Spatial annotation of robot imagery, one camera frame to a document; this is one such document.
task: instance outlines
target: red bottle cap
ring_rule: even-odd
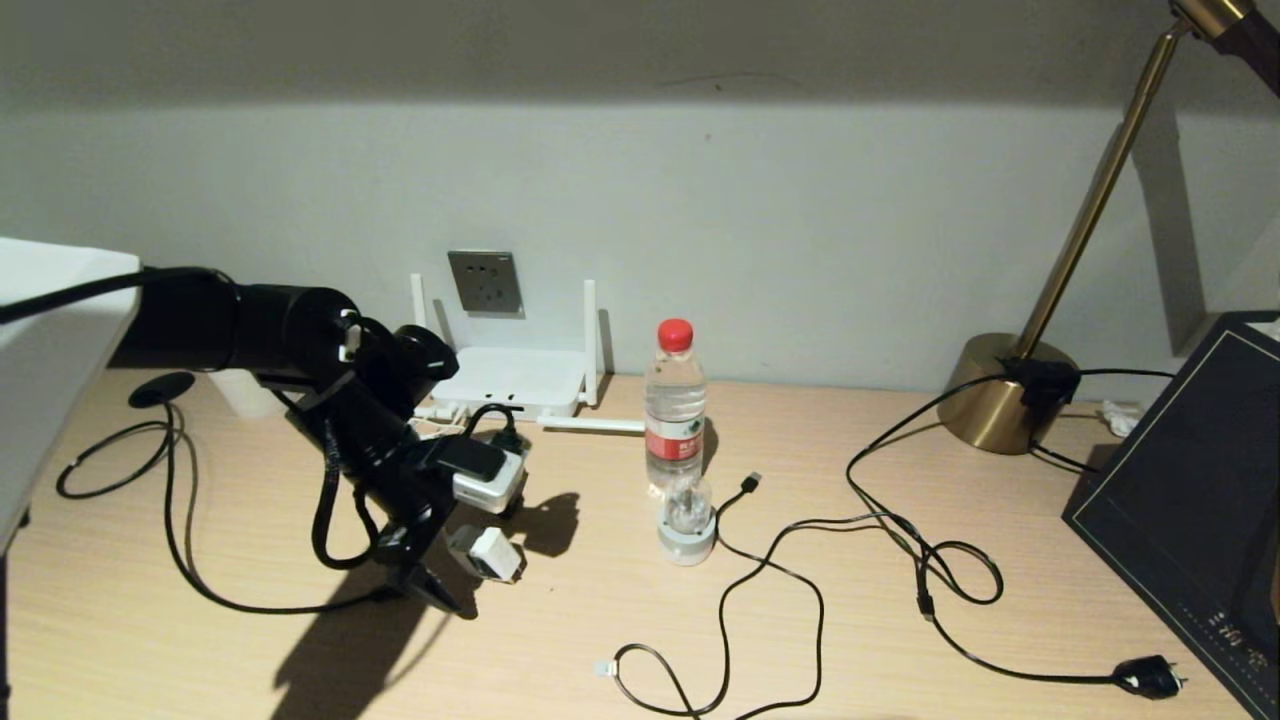
[[[658,325],[658,347],[663,352],[684,352],[694,346],[694,325],[682,318],[671,318]]]

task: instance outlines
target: power outlet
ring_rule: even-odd
[[[520,283],[511,252],[451,250],[449,268],[467,313],[520,313]]]

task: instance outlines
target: wooden desk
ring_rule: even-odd
[[[716,603],[750,565],[723,548],[691,569],[663,559],[636,438],[522,427],[532,441],[527,505],[547,503],[524,523],[530,550],[558,550],[544,547],[554,544],[548,530],[575,532],[558,556],[530,551],[520,583],[485,583],[476,620],[424,611],[417,602],[323,618],[250,616],[202,600],[173,568],[161,528],[161,470],[83,502],[52,492],[52,477],[76,452],[157,415],[124,404],[147,377],[102,378],[69,425],[32,524],[14,542],[14,717],[653,717],[611,679],[594,675],[594,662],[626,642],[666,653],[695,703],[716,692]],[[614,378],[602,414],[639,415],[640,389],[636,378]],[[861,512],[841,477],[845,462],[925,398],[716,383],[709,414],[718,448],[708,477],[717,497],[728,497],[751,470],[764,475],[760,489],[726,515],[724,536],[760,552],[791,520]],[[193,542],[210,585],[242,602],[296,605],[376,580],[361,571],[344,580],[311,556],[321,459],[283,419],[236,419],[204,379],[179,406],[200,454]],[[104,454],[73,478],[76,487],[122,477],[157,439],[146,436]],[[1107,442],[1098,423],[1064,418],[1047,445],[1085,457]],[[1070,473],[1032,457],[987,455],[934,428],[874,454],[859,478],[931,541],[969,541],[1000,564],[1009,587],[992,607],[966,605],[934,583],[940,618],[974,652],[1020,670],[1083,674],[1162,653],[1190,683],[1174,700],[1151,702],[1111,687],[996,675],[956,655],[920,619],[910,560],[883,533],[797,533],[777,560],[826,593],[824,683],[812,705],[771,716],[1245,716],[1059,519],[1075,482]],[[179,484],[187,479],[183,465]],[[353,514],[337,514],[333,538],[335,555],[360,548]],[[989,587],[975,564],[960,569],[974,592]],[[728,603],[733,682],[713,716],[808,693],[814,621],[813,596],[795,580],[771,571],[741,588]],[[637,655],[625,667],[643,697],[677,705],[654,662]]]

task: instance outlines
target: black box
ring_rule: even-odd
[[[1280,342],[1228,313],[1062,519],[1254,717],[1277,717]]]

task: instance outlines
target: red label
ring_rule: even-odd
[[[703,419],[664,423],[648,418],[644,442],[649,452],[663,460],[689,460],[703,448]]]

